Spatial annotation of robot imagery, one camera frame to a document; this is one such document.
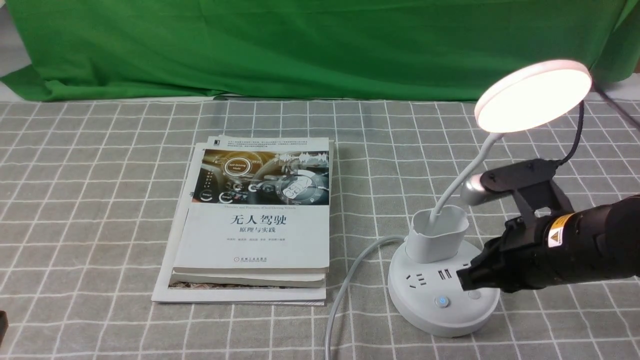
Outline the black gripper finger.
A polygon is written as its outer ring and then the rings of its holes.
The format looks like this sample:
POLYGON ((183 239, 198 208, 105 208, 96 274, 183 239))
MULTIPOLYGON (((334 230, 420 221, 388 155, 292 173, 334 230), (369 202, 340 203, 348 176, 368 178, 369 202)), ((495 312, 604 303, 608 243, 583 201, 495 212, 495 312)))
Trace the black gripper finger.
POLYGON ((457 278, 463 291, 493 289, 491 269, 481 266, 467 266, 457 270, 457 278))

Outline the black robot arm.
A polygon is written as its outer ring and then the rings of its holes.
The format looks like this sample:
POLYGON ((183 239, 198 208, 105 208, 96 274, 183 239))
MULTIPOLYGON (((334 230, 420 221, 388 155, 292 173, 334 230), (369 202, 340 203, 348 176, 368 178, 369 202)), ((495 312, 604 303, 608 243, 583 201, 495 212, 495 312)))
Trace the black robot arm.
POLYGON ((456 272, 464 291, 505 293, 639 275, 640 198, 558 216, 522 217, 505 223, 480 255, 456 272))

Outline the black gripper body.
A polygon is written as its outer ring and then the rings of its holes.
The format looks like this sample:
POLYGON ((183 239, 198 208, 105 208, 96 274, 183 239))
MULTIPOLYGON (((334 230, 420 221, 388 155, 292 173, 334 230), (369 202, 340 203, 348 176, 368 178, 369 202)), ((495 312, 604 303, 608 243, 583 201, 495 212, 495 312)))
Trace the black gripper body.
POLYGON ((573 216, 574 212, 537 217, 534 227, 526 226, 521 217, 510 219, 502 235, 489 240, 470 266, 490 269, 493 289, 505 293, 575 284, 575 271, 562 258, 564 246, 549 246, 553 224, 563 227, 573 216))

